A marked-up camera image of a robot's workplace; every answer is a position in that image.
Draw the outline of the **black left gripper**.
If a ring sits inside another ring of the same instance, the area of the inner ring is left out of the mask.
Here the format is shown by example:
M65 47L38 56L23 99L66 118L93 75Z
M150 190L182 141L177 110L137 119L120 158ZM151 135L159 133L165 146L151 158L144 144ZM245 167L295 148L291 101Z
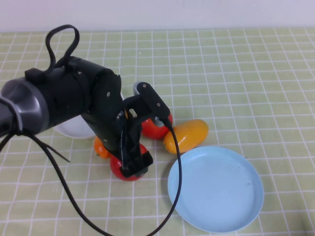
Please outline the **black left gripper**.
M149 151L140 148L140 125L127 111L121 98L121 78L102 69L91 81L91 103L85 121L105 149L122 161L123 177L141 177L153 164Z

